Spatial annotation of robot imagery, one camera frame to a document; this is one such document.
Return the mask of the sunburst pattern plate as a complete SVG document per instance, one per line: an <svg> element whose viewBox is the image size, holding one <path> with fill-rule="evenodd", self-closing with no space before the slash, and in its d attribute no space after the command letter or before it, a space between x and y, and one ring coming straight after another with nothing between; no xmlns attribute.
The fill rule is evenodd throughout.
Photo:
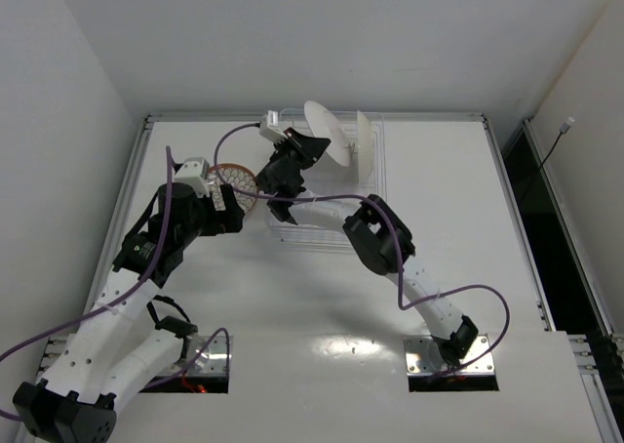
<svg viewBox="0 0 624 443"><path fill-rule="evenodd" d="M329 158L341 167L349 167L351 165L349 142L335 115L315 101L307 101L303 111L312 135L331 141L326 149Z"/></svg>

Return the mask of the large flower pattern plate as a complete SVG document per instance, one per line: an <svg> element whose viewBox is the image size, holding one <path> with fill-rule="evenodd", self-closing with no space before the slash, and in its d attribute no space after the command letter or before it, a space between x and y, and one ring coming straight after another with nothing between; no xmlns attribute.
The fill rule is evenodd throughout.
<svg viewBox="0 0 624 443"><path fill-rule="evenodd" d="M370 119L362 111L357 111L356 117L358 183L365 185L374 169L374 134Z"/></svg>

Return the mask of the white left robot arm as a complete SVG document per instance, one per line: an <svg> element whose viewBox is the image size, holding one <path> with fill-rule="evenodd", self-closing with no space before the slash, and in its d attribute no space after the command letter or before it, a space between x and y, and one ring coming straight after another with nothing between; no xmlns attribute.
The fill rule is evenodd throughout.
<svg viewBox="0 0 624 443"><path fill-rule="evenodd" d="M198 328L174 316L157 320L124 358L115 356L193 241L241 231L244 211L232 186L219 191L221 210L207 190L183 182L158 188L124 237L99 301L37 382L24 382L15 392L14 407L31 435L46 442L105 442L122 408L162 370L177 362L192 366Z"/></svg>

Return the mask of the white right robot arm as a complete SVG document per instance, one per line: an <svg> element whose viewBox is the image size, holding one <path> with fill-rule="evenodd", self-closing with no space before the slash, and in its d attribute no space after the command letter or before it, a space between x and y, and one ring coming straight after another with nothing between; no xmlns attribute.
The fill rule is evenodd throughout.
<svg viewBox="0 0 624 443"><path fill-rule="evenodd" d="M376 194L354 207L336 199L325 200L303 186L302 172L330 150L348 151L346 140L310 137L293 128L282 132L262 126L259 134L274 144L256 181L269 197L267 206L275 219L344 233L368 270L391 280L400 290L400 300L415 303L442 358L452 367L459 366L477 338L478 328L436 292L435 283L415 256L407 226Z"/></svg>

